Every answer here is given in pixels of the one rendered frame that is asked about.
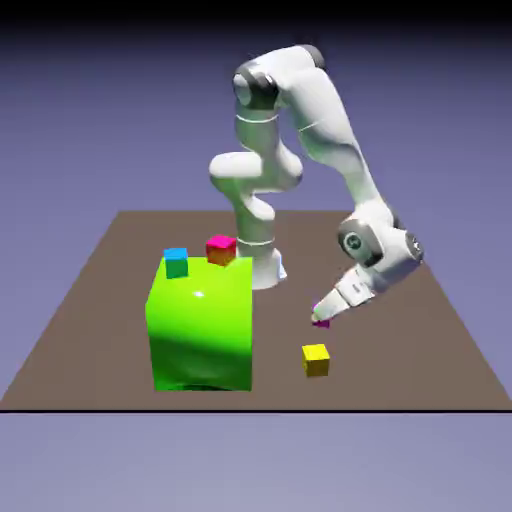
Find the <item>small yellow cube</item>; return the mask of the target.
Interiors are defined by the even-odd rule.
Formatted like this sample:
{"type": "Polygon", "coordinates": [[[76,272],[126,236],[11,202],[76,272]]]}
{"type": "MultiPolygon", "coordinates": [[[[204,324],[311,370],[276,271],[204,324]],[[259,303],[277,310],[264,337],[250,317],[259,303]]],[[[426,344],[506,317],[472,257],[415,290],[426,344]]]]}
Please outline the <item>small yellow cube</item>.
{"type": "Polygon", "coordinates": [[[324,344],[302,346],[302,364],[305,375],[311,377],[327,376],[330,367],[330,354],[324,344]]]}

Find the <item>small blue cube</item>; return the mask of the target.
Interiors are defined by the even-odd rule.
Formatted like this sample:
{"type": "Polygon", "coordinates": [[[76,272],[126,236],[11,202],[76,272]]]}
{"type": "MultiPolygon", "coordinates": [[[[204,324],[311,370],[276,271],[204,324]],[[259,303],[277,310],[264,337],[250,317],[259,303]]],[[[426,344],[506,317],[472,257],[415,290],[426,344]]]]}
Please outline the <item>small blue cube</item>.
{"type": "Polygon", "coordinates": [[[186,248],[168,248],[163,251],[167,279],[188,276],[188,252],[186,248]]]}

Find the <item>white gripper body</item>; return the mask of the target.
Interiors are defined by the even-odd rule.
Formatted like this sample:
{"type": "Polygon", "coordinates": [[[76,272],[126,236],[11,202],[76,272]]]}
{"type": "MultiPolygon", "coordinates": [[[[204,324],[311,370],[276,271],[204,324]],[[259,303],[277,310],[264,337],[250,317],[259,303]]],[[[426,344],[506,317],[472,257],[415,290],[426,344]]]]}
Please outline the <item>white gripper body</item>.
{"type": "Polygon", "coordinates": [[[350,308],[350,304],[342,296],[339,290],[334,287],[322,300],[312,309],[312,322],[330,321],[343,311],[350,308]]]}

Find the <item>small red cube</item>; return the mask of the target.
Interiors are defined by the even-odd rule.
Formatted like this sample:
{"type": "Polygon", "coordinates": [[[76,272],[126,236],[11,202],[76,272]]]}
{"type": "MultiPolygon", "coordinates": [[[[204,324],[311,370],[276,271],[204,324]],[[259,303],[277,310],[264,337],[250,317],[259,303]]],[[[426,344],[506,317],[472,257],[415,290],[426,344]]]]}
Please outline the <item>small red cube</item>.
{"type": "Polygon", "coordinates": [[[214,235],[206,242],[206,257],[210,264],[225,267],[236,258],[237,241],[226,235],[214,235]]]}

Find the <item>large green box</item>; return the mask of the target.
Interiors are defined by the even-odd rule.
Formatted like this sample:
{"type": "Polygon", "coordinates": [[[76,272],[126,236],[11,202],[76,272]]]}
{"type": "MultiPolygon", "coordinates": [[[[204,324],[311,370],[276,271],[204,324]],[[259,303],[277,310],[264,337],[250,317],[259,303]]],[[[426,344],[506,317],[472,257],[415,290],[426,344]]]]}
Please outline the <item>large green box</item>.
{"type": "Polygon", "coordinates": [[[157,268],[145,305],[157,391],[252,389],[252,260],[188,259],[188,275],[157,268]]]}

